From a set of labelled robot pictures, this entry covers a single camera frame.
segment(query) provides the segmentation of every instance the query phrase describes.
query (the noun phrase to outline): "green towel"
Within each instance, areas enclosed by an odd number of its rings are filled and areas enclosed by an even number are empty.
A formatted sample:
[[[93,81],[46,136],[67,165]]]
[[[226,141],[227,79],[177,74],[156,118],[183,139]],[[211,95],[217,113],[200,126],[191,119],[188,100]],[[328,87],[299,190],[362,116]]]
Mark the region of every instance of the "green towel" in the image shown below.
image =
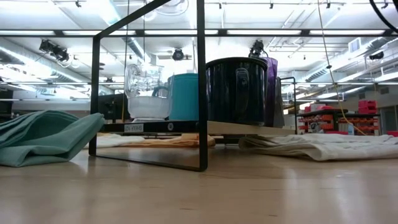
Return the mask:
[[[69,161],[103,125],[99,113],[79,119],[51,110],[1,123],[0,165],[22,167]]]

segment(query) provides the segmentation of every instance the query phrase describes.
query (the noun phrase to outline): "purple container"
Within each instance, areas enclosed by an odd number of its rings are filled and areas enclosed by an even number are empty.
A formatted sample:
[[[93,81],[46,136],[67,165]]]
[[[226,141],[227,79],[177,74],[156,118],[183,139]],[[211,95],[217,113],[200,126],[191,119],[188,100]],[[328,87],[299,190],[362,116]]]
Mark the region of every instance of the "purple container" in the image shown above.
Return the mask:
[[[266,95],[266,111],[265,111],[265,124],[264,126],[274,126],[275,116],[275,85],[278,72],[278,61],[274,58],[261,58],[268,65],[268,79],[267,79],[267,95]]]

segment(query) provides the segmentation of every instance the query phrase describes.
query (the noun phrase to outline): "orange cloth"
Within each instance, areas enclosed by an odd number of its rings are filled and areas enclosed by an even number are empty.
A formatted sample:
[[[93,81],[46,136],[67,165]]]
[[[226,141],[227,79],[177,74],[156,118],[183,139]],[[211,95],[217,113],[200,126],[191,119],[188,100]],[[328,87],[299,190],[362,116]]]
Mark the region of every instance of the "orange cloth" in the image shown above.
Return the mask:
[[[215,139],[207,136],[207,146],[215,145]],[[199,134],[182,134],[172,139],[145,139],[142,142],[123,144],[120,147],[199,147]]]

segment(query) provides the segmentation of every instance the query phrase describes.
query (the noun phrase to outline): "light wood table surface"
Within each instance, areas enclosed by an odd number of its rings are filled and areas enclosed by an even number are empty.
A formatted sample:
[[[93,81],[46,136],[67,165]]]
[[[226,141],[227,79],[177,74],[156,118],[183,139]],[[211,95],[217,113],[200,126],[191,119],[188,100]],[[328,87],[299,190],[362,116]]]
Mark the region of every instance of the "light wood table surface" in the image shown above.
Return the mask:
[[[99,153],[197,162],[196,150]],[[210,149],[206,172],[88,157],[0,167],[1,223],[398,222],[398,159],[313,162]]]

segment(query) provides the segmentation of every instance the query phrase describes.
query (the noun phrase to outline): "ceiling light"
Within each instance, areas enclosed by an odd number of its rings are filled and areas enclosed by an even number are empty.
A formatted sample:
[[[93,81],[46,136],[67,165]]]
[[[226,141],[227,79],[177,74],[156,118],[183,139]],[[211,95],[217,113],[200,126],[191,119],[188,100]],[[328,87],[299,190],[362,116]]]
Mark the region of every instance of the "ceiling light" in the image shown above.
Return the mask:
[[[205,30],[206,35],[217,35],[218,30]]]
[[[306,107],[310,106],[311,104],[315,103],[315,101],[309,102],[309,103],[304,103],[299,106],[300,110],[305,110]]]
[[[10,85],[10,84],[8,84],[8,86],[11,86],[11,87],[14,87],[14,88],[19,88],[21,90],[36,91],[35,88],[33,88],[31,86],[27,86],[27,85]]]
[[[19,99],[21,101],[46,101],[46,99]]]
[[[65,35],[97,35],[99,32],[101,32],[101,31],[100,30],[65,30],[65,31],[63,31],[63,34],[65,34]]]
[[[129,30],[129,31],[117,30],[117,31],[114,31],[113,33],[111,33],[110,35],[126,35],[126,33],[127,33],[127,35],[135,35],[136,31],[134,31],[134,30]]]
[[[52,30],[0,30],[0,35],[55,35]]]
[[[325,98],[330,98],[330,97],[333,97],[336,95],[337,95],[337,93],[325,93],[325,94],[319,95],[317,98],[325,99]]]
[[[385,30],[324,30],[325,35],[379,35]],[[322,30],[311,30],[310,35],[322,35]]]
[[[365,87],[362,86],[362,87],[353,88],[352,90],[345,91],[344,93],[353,93],[355,91],[362,90],[363,88],[365,88]]]
[[[197,30],[145,30],[147,35],[196,35]]]
[[[398,85],[398,82],[384,82],[384,83],[378,83],[378,85]]]
[[[228,30],[229,35],[300,35],[301,30]]]
[[[373,85],[374,83],[350,83],[350,82],[338,82],[337,85]]]

